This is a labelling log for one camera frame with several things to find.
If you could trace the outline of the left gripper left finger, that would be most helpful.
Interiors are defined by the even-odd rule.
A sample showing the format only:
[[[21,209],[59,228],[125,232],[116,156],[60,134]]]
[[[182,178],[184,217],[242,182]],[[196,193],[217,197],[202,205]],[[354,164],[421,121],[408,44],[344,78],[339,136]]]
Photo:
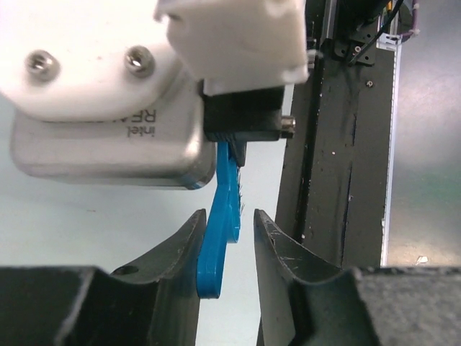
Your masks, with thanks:
[[[3,345],[193,345],[197,258],[206,212],[113,272],[3,266]]]

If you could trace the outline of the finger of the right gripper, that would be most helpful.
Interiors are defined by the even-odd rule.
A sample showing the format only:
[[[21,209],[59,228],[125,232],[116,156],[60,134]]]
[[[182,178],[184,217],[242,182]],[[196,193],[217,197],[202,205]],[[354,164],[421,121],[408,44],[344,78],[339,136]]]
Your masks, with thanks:
[[[283,125],[283,86],[203,97],[204,132],[209,141],[226,142],[237,165],[246,163],[246,144],[287,136]]]

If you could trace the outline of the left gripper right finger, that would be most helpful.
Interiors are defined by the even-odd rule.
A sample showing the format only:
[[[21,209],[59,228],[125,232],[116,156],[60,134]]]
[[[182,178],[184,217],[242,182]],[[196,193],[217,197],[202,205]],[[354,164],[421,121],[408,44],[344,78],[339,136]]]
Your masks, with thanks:
[[[458,267],[342,270],[254,212],[265,345],[458,345]]]

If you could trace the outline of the blue hand brush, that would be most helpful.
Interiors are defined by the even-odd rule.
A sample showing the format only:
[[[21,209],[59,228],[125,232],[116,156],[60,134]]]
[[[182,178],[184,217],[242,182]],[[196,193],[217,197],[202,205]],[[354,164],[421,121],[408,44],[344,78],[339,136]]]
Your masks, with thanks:
[[[239,240],[241,195],[239,168],[226,142],[217,144],[217,186],[197,258],[197,294],[201,299],[220,297],[227,245]]]

